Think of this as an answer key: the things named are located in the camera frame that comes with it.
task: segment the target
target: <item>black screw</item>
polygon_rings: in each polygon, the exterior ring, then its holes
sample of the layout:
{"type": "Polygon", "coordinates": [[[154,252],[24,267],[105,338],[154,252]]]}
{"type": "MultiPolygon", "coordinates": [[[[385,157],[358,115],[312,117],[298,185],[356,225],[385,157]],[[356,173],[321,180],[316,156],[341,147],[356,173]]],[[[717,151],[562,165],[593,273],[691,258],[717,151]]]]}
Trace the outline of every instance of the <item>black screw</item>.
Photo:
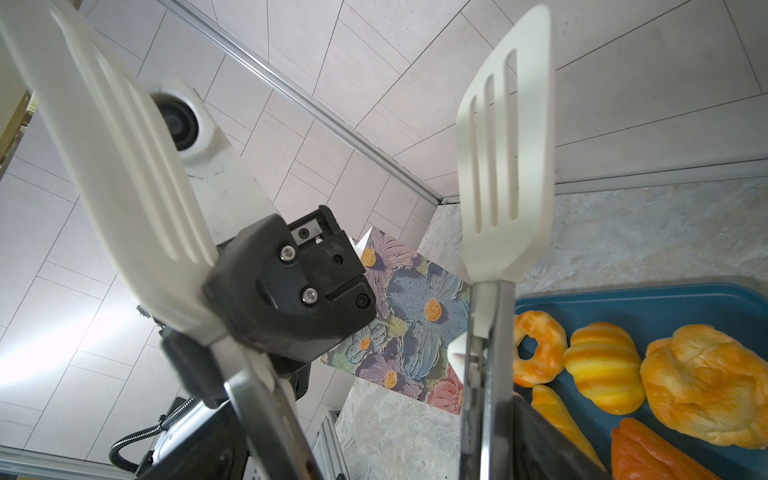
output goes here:
{"type": "Polygon", "coordinates": [[[368,306],[371,304],[371,297],[367,296],[364,293],[360,293],[357,298],[355,298],[355,305],[357,305],[357,308],[364,309],[368,308],[368,306]]]}

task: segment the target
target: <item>floral paper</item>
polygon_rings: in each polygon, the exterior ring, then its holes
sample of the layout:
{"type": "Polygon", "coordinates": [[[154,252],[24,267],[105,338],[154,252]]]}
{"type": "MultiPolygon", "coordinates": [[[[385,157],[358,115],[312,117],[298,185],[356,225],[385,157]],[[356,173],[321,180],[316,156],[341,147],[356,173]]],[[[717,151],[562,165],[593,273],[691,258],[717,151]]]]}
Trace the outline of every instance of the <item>floral paper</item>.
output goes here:
{"type": "Polygon", "coordinates": [[[458,414],[462,384],[447,348],[467,330],[469,285],[375,227],[361,261],[376,294],[376,319],[323,361],[458,414]]]}

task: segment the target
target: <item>black circular hole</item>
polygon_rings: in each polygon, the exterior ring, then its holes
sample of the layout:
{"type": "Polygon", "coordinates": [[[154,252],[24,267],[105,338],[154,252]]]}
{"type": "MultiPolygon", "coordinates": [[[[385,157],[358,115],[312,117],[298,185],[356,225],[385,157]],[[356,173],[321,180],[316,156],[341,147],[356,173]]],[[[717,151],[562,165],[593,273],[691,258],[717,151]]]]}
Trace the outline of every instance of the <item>black circular hole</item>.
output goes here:
{"type": "Polygon", "coordinates": [[[154,99],[157,109],[163,116],[176,150],[186,150],[197,140],[200,126],[197,117],[189,107],[178,98],[161,96],[154,99]]]}
{"type": "Polygon", "coordinates": [[[355,298],[355,305],[357,305],[357,308],[364,309],[368,308],[368,306],[371,304],[371,297],[367,296],[364,293],[360,293],[357,298],[355,298]]]}

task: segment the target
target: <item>orange bread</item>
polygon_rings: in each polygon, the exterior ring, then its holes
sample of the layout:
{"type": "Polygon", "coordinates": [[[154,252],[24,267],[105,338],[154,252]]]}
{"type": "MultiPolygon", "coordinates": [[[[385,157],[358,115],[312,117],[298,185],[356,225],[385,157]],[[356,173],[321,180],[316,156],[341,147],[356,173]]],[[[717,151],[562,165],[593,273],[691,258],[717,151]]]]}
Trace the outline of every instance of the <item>orange bread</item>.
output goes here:
{"type": "Polygon", "coordinates": [[[600,410],[626,415],[643,405],[640,355],[629,333],[613,323],[576,330],[563,359],[578,391],[600,410]]]}
{"type": "Polygon", "coordinates": [[[686,325],[648,346],[640,369],[650,409],[714,445],[768,446],[768,362],[708,325],[686,325]]]}
{"type": "Polygon", "coordinates": [[[614,480],[719,480],[635,419],[621,420],[611,441],[614,480]]]}
{"type": "Polygon", "coordinates": [[[581,433],[581,429],[578,428],[571,413],[565,408],[560,396],[551,388],[544,385],[536,385],[533,387],[531,398],[531,406],[547,419],[557,430],[560,431],[565,438],[571,440],[571,443],[576,445],[576,448],[581,450],[589,459],[598,467],[605,471],[605,465],[598,458],[598,454],[595,452],[592,444],[587,440],[587,437],[581,433]]]}
{"type": "Polygon", "coordinates": [[[563,371],[563,352],[568,347],[565,330],[546,312],[523,312],[515,317],[515,352],[512,376],[515,385],[532,387],[554,380],[563,371]],[[523,360],[518,347],[526,336],[538,342],[536,352],[523,360]]]}

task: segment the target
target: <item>blue flower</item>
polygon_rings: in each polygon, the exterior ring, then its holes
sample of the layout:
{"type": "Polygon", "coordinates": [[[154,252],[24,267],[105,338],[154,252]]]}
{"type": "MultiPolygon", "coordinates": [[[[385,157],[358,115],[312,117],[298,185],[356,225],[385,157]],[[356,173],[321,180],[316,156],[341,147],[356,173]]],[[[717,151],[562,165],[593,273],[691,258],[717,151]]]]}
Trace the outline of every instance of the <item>blue flower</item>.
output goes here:
{"type": "Polygon", "coordinates": [[[458,295],[463,282],[434,263],[426,275],[396,270],[389,281],[387,301],[395,315],[409,324],[403,338],[403,366],[420,380],[437,365],[442,349],[467,330],[469,308],[458,295]]]}
{"type": "Polygon", "coordinates": [[[360,363],[367,352],[380,352],[386,341],[386,326],[375,320],[352,335],[352,342],[346,350],[350,363],[360,363]]]}

